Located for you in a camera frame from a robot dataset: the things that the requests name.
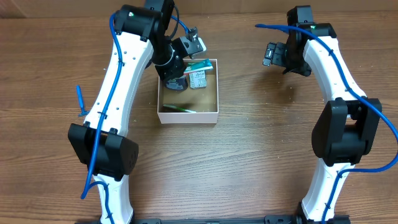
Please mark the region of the white cardboard box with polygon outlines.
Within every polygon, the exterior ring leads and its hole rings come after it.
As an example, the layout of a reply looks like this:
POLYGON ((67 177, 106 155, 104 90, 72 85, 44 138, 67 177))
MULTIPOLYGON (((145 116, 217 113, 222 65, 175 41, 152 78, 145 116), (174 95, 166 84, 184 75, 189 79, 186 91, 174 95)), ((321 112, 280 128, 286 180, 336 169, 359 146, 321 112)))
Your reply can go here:
POLYGON ((206 88, 184 91, 170 90, 158 81, 157 114, 162 124, 216 124, 219 115, 218 61, 210 60, 213 69, 206 71, 206 88), (175 105, 196 113, 184 113, 164 108, 175 105))

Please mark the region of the toothpaste tube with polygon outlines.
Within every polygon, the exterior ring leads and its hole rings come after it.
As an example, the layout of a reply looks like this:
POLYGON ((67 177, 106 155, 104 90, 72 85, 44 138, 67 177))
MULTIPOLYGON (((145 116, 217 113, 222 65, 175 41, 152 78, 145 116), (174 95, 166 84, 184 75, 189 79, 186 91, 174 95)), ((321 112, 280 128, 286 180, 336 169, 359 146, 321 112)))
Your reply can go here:
POLYGON ((213 66, 210 60, 201 60, 199 62, 192 62, 192 61, 184 61, 186 65, 186 69, 184 70, 184 74, 200 72, 205 70, 212 70, 213 66))

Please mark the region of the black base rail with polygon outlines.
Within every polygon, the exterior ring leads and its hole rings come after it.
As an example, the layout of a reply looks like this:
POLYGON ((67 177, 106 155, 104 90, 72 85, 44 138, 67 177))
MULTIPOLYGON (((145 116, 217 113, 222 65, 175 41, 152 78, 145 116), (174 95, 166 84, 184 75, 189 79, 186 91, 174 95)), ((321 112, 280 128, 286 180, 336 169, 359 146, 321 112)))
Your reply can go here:
POLYGON ((264 218, 222 218, 161 220, 159 218, 134 219, 130 224, 321 224, 305 220, 298 215, 266 215, 264 218))

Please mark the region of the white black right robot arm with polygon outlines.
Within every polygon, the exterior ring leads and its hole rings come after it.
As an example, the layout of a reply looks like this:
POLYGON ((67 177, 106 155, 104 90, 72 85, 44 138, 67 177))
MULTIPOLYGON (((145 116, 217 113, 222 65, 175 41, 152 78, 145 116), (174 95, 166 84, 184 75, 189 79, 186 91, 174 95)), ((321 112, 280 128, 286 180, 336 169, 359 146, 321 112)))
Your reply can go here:
POLYGON ((310 188, 297 213, 281 218, 292 223, 349 223, 347 215, 335 215, 335 203, 347 170, 370 152, 379 116, 347 90, 351 88, 360 97, 367 97, 341 56, 332 25, 315 23, 310 6, 289 10, 287 23, 312 35, 290 30, 286 43, 268 44, 263 64, 278 65, 285 72, 305 77, 314 74, 325 107, 312 131, 312 149, 318 162, 310 188))

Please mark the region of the green white soap box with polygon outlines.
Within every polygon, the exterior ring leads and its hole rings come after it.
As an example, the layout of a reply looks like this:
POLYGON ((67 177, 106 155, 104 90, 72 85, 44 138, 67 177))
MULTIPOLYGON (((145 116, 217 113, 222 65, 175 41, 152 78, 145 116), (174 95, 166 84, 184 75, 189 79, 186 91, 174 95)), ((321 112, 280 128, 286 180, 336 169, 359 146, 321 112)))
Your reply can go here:
POLYGON ((190 73, 189 80, 190 88, 192 89, 206 88, 207 86, 206 73, 204 70, 190 73))

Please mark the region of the clear soap bottle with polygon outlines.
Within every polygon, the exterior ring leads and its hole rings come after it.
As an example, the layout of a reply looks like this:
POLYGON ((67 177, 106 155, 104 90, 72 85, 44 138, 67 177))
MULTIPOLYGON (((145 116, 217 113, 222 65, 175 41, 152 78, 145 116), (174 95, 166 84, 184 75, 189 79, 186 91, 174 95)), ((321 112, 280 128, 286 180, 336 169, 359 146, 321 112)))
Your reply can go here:
POLYGON ((173 79, 167 80, 164 83, 164 86, 170 90, 184 91, 188 88, 187 78, 186 78, 186 76, 182 76, 179 78, 173 78, 173 79))

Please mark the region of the blue disposable razor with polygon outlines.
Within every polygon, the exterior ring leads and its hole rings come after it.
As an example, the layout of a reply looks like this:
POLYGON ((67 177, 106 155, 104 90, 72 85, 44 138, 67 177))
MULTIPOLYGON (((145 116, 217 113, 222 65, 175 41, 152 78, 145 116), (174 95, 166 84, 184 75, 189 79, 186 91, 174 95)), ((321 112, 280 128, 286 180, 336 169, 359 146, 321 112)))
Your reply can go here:
POLYGON ((77 93, 78 103, 79 103, 79 107, 80 107, 80 111, 81 111, 78 116, 79 117, 86 116, 86 115, 88 115, 89 111, 87 111, 85 109, 85 103, 84 103, 83 95, 82 95, 81 88, 79 85, 76 86, 76 93, 77 93))

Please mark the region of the green toothbrush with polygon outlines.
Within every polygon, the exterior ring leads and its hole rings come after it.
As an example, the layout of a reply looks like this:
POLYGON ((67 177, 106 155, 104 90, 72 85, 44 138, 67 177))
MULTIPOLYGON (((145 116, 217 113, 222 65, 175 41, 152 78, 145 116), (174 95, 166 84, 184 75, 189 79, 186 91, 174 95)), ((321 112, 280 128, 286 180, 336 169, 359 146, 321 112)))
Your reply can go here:
POLYGON ((175 106, 175 105, 163 105, 163 107, 171 109, 171 110, 176 110, 176 111, 179 111, 179 112, 184 112, 184 113, 196 113, 196 111, 188 110, 188 109, 181 108, 181 107, 178 107, 178 106, 175 106))

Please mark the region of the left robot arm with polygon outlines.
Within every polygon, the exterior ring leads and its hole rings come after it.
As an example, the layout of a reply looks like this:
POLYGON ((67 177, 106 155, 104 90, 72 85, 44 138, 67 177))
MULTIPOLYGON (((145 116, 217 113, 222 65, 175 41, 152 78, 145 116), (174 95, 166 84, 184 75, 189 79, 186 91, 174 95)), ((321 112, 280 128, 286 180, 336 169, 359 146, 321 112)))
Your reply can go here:
POLYGON ((191 55, 182 40, 166 35, 173 1, 146 1, 144 6, 123 5, 109 18, 112 56, 97 99, 84 112, 82 125, 71 124, 68 140, 87 166, 81 198, 97 187, 102 214, 98 223, 132 223, 129 174, 139 146, 127 138, 129 118, 139 82, 150 65, 162 81, 183 75, 184 58, 191 55))

